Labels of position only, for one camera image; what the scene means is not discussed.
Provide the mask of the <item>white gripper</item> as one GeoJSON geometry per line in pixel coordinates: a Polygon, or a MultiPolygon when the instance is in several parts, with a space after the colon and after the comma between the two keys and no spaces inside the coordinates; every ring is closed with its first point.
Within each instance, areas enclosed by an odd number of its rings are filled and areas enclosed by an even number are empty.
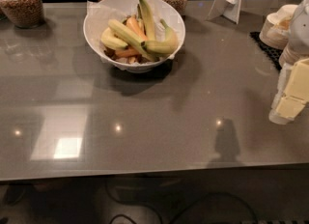
{"type": "Polygon", "coordinates": [[[295,119],[309,102],[309,58],[298,60],[293,65],[285,63],[280,71],[277,94],[268,118],[278,125],[295,119]]]}

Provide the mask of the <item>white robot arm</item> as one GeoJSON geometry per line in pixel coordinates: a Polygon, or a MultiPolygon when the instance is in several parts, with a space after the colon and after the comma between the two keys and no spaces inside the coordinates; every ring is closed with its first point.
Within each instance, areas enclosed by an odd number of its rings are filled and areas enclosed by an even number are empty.
{"type": "Polygon", "coordinates": [[[285,125],[309,103],[309,0],[302,0],[295,9],[279,64],[277,94],[268,118],[285,125]]]}

